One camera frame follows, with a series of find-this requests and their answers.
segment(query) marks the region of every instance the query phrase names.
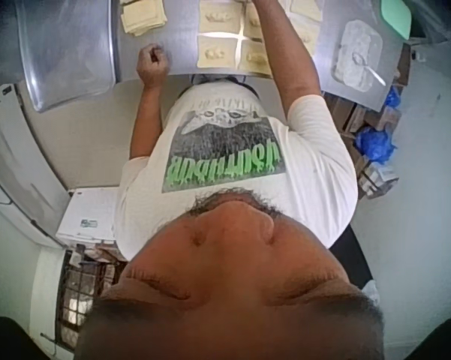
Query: blue plastic bag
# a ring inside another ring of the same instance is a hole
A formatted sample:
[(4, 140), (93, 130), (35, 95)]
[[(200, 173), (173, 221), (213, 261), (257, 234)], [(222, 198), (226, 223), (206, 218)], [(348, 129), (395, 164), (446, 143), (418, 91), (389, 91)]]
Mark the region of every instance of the blue plastic bag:
[(385, 99), (385, 105), (387, 107), (392, 107), (394, 109), (397, 109), (398, 106), (401, 103), (400, 95), (397, 92), (397, 89), (392, 86), (390, 87), (389, 94), (387, 95)]
[(388, 131), (377, 131), (372, 127), (366, 127), (357, 133), (355, 147), (360, 154), (365, 155), (370, 161), (377, 161), (379, 164), (384, 164), (389, 160), (396, 149)]

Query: white t-shirt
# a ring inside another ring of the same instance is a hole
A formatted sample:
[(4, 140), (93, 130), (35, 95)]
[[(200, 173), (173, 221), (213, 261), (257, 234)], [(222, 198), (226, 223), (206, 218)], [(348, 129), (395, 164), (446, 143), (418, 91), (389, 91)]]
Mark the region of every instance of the white t-shirt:
[(332, 246), (352, 218), (357, 184), (325, 100), (296, 100), (285, 125), (240, 85), (189, 89), (152, 156), (124, 166), (115, 219), (120, 251), (130, 260), (160, 225), (225, 188), (252, 190)]

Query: pastry dough square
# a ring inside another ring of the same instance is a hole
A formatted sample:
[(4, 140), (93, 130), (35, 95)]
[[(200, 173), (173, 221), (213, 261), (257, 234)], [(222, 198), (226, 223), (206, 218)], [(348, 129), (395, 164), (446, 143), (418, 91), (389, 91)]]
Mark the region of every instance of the pastry dough square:
[(200, 2), (200, 32), (240, 33), (242, 4)]
[(247, 4), (245, 10), (245, 24), (243, 34), (247, 38), (262, 39), (262, 28), (258, 18), (257, 9), (254, 4)]
[[(198, 68), (236, 68), (237, 39), (231, 37), (198, 37)], [(221, 58), (208, 58), (207, 51), (223, 53)]]
[(141, 0), (123, 8), (123, 17), (128, 27), (144, 23), (157, 17), (156, 0)]
[(141, 0), (123, 8), (121, 15), (125, 32), (140, 36), (167, 22), (162, 0)]
[(302, 40), (311, 56), (315, 54), (317, 47), (318, 35), (320, 34), (320, 26), (311, 23), (302, 23), (292, 20), (292, 26)]
[(315, 0), (292, 0), (290, 11), (318, 22), (322, 21), (322, 10)]
[[(253, 60), (253, 57), (261, 57), (264, 63), (257, 63), (256, 60)], [(243, 41), (239, 69), (271, 76), (272, 71), (270, 70), (265, 45), (255, 41)]]

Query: graphic print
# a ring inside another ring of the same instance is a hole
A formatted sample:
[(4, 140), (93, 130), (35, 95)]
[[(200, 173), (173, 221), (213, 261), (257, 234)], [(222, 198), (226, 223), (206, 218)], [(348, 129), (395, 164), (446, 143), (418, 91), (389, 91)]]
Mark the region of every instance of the graphic print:
[(220, 107), (190, 111), (173, 137), (162, 192), (284, 172), (281, 150), (267, 117)]

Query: white container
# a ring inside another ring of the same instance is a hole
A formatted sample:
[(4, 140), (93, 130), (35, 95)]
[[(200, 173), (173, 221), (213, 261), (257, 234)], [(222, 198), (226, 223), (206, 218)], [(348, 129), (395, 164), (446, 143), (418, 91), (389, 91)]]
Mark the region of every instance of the white container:
[(114, 242), (113, 218), (118, 191), (117, 187), (76, 189), (56, 237), (83, 244)]
[(338, 51), (335, 78), (360, 92), (367, 92), (374, 83), (374, 77), (355, 63), (353, 53), (359, 53), (372, 69), (377, 70), (382, 53), (382, 37), (361, 20), (347, 23)]

